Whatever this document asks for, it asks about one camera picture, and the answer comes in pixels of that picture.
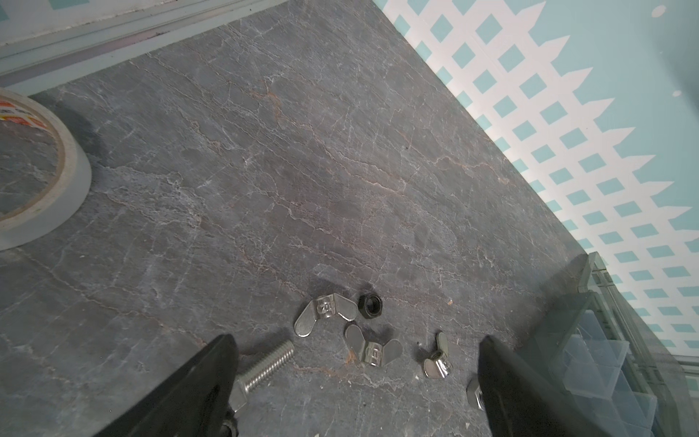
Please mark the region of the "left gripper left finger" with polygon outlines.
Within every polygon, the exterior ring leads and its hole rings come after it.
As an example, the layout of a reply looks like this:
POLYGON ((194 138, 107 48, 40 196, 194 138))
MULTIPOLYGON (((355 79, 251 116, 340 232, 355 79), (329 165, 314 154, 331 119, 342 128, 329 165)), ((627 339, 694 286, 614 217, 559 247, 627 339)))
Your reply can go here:
POLYGON ((238 346, 218 335, 99 436, 237 436, 229 396, 238 346))

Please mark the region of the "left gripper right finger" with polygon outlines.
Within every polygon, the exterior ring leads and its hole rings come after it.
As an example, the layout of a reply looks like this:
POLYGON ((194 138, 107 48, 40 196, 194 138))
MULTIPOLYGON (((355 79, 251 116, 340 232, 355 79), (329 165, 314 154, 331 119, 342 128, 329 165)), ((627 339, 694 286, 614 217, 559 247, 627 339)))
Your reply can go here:
POLYGON ((479 344, 478 378, 494 436, 606 436, 497 338, 479 344))

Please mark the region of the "silver hex bolt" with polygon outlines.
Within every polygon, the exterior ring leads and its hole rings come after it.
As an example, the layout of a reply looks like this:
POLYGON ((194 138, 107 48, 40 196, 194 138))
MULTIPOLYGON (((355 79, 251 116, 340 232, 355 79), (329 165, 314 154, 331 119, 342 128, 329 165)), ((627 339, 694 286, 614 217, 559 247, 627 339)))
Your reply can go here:
POLYGON ((286 340, 245 373, 237 375, 229 396, 229 407, 233 413, 238 413, 248 403, 250 393, 289 362, 294 353, 293 343, 286 340))

